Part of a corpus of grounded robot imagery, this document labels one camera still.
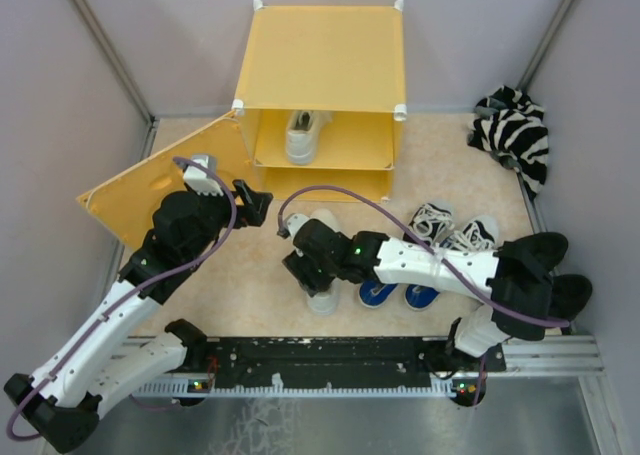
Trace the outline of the white sneaker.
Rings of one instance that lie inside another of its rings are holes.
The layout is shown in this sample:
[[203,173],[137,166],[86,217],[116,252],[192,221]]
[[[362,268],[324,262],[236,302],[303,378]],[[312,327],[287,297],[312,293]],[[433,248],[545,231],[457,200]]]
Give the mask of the white sneaker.
[[341,233],[336,216],[325,208],[310,216],[310,228],[305,229],[304,243],[300,247],[313,265],[313,279],[307,304],[316,315],[328,316],[335,312],[339,302],[339,289],[333,272],[343,257],[348,239]]
[[332,118],[330,111],[295,110],[291,113],[285,134],[285,152],[290,163],[308,165],[314,160],[320,132]]

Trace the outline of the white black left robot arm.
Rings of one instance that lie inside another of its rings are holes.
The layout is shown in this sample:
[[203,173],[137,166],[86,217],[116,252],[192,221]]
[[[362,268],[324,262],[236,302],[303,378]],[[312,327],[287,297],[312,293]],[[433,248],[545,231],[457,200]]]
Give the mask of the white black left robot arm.
[[59,453],[72,452],[146,382],[176,369],[201,369],[208,359],[207,337],[184,319],[169,323],[134,354],[119,361],[111,357],[232,230],[262,226],[272,200],[272,194],[256,192],[242,180],[205,191],[187,185],[167,194],[99,307],[46,363],[5,383],[4,393],[14,405],[7,436],[26,441],[14,431],[23,418],[35,438],[44,438]]

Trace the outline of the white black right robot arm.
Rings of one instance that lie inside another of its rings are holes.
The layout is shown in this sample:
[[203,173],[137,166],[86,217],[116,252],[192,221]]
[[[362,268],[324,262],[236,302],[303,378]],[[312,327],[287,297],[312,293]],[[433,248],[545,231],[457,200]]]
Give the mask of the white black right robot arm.
[[447,359],[461,371],[507,340],[538,342],[565,324],[550,314],[551,273],[568,249],[559,233],[537,233],[497,249],[453,250],[371,231],[347,237],[318,219],[293,216],[278,234],[291,239],[294,249],[283,263],[311,297],[342,280],[430,287],[479,301],[449,335]]

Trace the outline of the blue canvas shoe left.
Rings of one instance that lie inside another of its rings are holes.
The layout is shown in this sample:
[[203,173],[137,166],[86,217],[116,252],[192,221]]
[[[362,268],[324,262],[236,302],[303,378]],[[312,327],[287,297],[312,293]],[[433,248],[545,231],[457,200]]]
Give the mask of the blue canvas shoe left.
[[387,301],[396,287],[396,284],[383,284],[375,281],[367,281],[360,285],[358,289],[358,298],[365,307],[376,309]]

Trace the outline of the blue canvas shoe right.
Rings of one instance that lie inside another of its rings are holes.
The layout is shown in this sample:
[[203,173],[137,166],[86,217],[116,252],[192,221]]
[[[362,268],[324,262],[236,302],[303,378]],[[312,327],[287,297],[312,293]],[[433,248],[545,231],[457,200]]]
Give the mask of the blue canvas shoe right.
[[432,287],[409,285],[404,292],[404,299],[412,310],[422,311],[428,308],[440,294]]

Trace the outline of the black white canvas shoe left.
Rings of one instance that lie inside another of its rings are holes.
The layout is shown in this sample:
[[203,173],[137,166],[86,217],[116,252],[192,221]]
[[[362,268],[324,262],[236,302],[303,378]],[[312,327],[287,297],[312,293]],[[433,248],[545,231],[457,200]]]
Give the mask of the black white canvas shoe left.
[[454,208],[447,202],[431,201],[422,204],[414,213],[408,228],[412,234],[431,246],[454,227]]

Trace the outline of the black white canvas shoe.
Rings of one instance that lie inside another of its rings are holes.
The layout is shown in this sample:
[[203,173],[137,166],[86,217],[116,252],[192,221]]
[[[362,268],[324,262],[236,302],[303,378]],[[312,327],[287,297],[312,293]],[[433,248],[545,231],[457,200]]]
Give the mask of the black white canvas shoe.
[[454,229],[440,246],[445,249],[471,252],[494,249],[499,241],[497,220],[490,215],[470,219],[462,228]]
[[422,204],[414,213],[408,228],[412,234],[431,246],[454,227],[454,208],[447,202],[431,201]]

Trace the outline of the yellow cabinet door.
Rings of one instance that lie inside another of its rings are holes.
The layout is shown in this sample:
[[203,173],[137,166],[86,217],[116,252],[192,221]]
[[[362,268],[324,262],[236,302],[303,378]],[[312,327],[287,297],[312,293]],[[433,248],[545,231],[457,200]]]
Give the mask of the yellow cabinet door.
[[253,190],[263,188],[252,161],[258,121],[257,115],[231,111],[88,190],[77,202],[125,247],[135,250],[152,228],[152,214],[162,199],[185,189],[182,171],[173,162],[177,156],[213,156],[226,184],[242,179]]

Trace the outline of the yellow plastic shoe cabinet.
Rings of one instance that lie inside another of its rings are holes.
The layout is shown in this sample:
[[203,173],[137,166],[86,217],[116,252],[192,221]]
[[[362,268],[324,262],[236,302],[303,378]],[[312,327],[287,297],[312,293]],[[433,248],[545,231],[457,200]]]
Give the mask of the yellow plastic shoe cabinet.
[[[257,115],[252,161],[280,200],[337,185],[386,202],[407,119],[404,2],[381,6],[267,5],[253,18],[232,110]],[[290,163],[295,110],[330,111],[314,160]]]

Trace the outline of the black white canvas shoe right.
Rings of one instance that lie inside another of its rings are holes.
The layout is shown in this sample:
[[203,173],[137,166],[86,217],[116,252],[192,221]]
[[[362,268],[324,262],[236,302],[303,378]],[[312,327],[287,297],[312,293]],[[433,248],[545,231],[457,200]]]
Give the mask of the black white canvas shoe right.
[[494,249],[499,241],[497,220],[490,215],[470,219],[462,228],[454,229],[440,246],[445,249],[471,252]]

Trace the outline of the black sneaker upper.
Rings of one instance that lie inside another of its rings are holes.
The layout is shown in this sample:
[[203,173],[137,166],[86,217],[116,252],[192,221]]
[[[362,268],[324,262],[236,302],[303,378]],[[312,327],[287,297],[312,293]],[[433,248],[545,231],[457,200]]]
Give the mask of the black sneaker upper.
[[525,263],[534,260],[549,273],[564,259],[568,248],[568,239],[561,233],[540,232],[504,242],[499,253],[514,255]]

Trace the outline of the black sneaker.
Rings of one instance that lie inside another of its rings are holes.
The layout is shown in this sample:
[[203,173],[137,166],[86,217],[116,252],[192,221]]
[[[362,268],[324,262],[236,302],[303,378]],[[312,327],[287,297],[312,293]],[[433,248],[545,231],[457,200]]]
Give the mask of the black sneaker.
[[564,259],[568,248],[568,239],[561,233],[540,232],[504,242],[499,253],[514,255],[525,263],[534,260],[549,273]]
[[548,314],[574,321],[586,307],[593,293],[591,281],[579,274],[563,274],[553,278]]

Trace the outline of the black white striped cloth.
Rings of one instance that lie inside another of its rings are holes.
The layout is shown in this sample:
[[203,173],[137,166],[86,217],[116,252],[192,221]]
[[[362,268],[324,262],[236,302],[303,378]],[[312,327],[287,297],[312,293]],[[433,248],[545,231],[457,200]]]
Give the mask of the black white striped cloth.
[[549,132],[545,110],[523,91],[506,85],[474,107],[467,145],[483,151],[521,177],[534,200],[544,187],[549,164]]

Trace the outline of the black sneaker lower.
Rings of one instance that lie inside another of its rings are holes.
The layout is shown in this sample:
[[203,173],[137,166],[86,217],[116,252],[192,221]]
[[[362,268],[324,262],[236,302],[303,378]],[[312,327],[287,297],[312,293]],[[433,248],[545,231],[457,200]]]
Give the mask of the black sneaker lower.
[[563,274],[553,278],[548,314],[574,321],[586,307],[593,293],[591,281],[579,274]]

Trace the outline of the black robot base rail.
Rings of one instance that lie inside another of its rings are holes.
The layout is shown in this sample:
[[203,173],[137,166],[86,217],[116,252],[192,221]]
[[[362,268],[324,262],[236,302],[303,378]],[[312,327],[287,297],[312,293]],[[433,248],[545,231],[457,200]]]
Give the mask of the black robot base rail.
[[477,373],[506,369],[501,346],[474,358],[442,338],[210,339],[196,362],[147,383],[135,397],[195,404],[206,398],[445,397],[470,402]]

